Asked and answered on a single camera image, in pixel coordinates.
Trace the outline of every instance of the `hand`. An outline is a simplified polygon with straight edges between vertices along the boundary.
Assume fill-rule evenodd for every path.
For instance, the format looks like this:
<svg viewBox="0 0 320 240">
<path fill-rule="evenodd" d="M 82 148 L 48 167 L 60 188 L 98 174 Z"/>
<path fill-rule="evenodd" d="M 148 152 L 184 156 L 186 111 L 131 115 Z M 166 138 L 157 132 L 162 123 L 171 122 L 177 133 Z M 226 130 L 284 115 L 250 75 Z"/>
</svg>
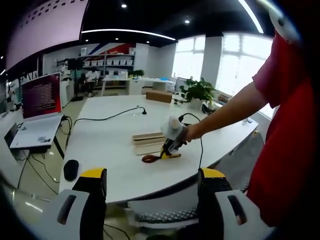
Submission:
<svg viewBox="0 0 320 240">
<path fill-rule="evenodd" d="M 183 141 L 191 142 L 193 139 L 199 139 L 202 137 L 204 133 L 201 130 L 201 125 L 199 123 L 192 124 L 187 126 L 187 132 L 186 135 L 183 138 Z"/>
</svg>

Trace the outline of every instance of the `window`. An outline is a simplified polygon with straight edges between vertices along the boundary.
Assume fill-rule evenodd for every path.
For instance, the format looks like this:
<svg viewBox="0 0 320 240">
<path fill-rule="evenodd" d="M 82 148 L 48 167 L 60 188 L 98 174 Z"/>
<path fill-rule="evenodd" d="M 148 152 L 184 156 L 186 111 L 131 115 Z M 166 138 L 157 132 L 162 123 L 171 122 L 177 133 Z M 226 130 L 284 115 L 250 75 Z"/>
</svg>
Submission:
<svg viewBox="0 0 320 240">
<path fill-rule="evenodd" d="M 272 38 L 260 35 L 225 33 L 216 89 L 234 96 L 251 83 L 269 57 L 272 42 Z M 260 113 L 271 119 L 274 109 L 268 104 Z"/>
<path fill-rule="evenodd" d="M 172 77 L 199 81 L 204 61 L 206 36 L 179 40 L 174 55 Z"/>
</svg>

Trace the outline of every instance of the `sleeve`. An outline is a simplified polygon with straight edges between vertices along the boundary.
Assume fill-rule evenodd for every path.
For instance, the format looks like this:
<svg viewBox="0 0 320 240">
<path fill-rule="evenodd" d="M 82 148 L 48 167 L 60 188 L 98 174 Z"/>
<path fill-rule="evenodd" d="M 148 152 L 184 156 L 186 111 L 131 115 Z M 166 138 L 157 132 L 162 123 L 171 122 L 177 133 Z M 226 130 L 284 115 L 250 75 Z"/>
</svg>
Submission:
<svg viewBox="0 0 320 240">
<path fill-rule="evenodd" d="M 281 79 L 279 64 L 279 36 L 275 36 L 271 54 L 259 71 L 252 77 L 256 89 L 264 96 L 272 108 L 281 102 Z"/>
</svg>

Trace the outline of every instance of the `floor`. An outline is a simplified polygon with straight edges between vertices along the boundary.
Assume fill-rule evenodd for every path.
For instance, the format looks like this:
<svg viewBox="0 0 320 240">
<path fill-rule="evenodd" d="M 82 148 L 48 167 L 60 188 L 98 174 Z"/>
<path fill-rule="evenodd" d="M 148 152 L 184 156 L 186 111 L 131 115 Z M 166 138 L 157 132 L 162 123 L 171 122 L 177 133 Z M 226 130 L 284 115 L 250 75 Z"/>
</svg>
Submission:
<svg viewBox="0 0 320 240">
<path fill-rule="evenodd" d="M 100 91 L 97 92 L 97 94 L 94 96 L 95 98 L 99 97 L 101 94 Z M 122 89 L 110 89 L 106 90 L 104 95 L 124 95 L 125 91 Z M 72 121 L 74 122 L 86 101 L 86 98 L 82 101 L 77 102 L 70 102 L 64 109 L 63 113 L 67 116 L 70 116 L 72 118 Z M 62 147 L 62 149 L 65 149 L 65 143 L 67 136 L 65 133 L 68 133 L 69 127 L 68 123 L 63 123 L 62 127 L 57 132 L 57 139 Z M 59 155 L 56 146 L 53 144 L 51 149 L 49 149 L 46 154 L 44 155 L 44 158 L 41 154 L 34 154 L 34 157 L 43 162 L 47 168 L 47 171 L 52 176 L 53 179 L 56 179 L 56 181 L 59 181 L 61 169 L 62 169 L 62 162 L 63 159 Z M 49 184 L 49 186 L 56 192 L 59 191 L 59 183 L 53 182 L 48 174 L 45 172 L 44 167 L 38 163 L 36 160 L 30 158 L 29 160 L 31 164 L 34 166 L 36 171 L 43 177 L 43 179 Z M 18 214 L 18 216 L 21 217 L 23 221 L 25 221 L 28 224 L 37 224 L 37 222 L 40 219 L 40 216 L 45 208 L 48 207 L 49 202 L 45 200 L 40 199 L 34 199 L 30 194 L 33 194 L 35 196 L 44 198 L 44 199 L 52 199 L 56 196 L 56 194 L 50 190 L 46 184 L 39 178 L 39 176 L 35 173 L 33 168 L 31 167 L 29 162 L 25 163 L 21 179 L 20 179 L 20 185 L 19 189 L 22 191 L 9 191 L 9 195 L 12 197 L 13 200 L 13 206 Z M 139 229 L 134 228 L 128 225 L 127 217 L 125 215 L 124 210 L 117 206 L 117 205 L 108 205 L 107 211 L 105 215 L 105 221 L 106 224 L 120 228 L 127 232 L 129 237 L 131 239 L 146 239 L 145 236 L 141 233 L 138 234 Z M 113 239 L 117 240 L 125 240 L 127 239 L 126 236 L 113 228 L 109 228 L 105 226 L 105 230 L 108 232 L 110 236 L 112 236 Z M 105 233 L 104 233 L 104 239 L 110 239 Z"/>
</svg>

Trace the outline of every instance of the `laptop screen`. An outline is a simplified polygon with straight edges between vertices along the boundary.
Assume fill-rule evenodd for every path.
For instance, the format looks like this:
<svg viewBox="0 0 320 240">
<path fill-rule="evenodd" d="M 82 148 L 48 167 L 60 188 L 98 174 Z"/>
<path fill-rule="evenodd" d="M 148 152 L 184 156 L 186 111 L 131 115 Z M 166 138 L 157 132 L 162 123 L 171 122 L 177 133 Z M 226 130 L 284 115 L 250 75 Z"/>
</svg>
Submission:
<svg viewBox="0 0 320 240">
<path fill-rule="evenodd" d="M 32 118 L 62 111 L 60 73 L 45 75 L 24 83 L 22 91 L 23 118 Z"/>
</svg>

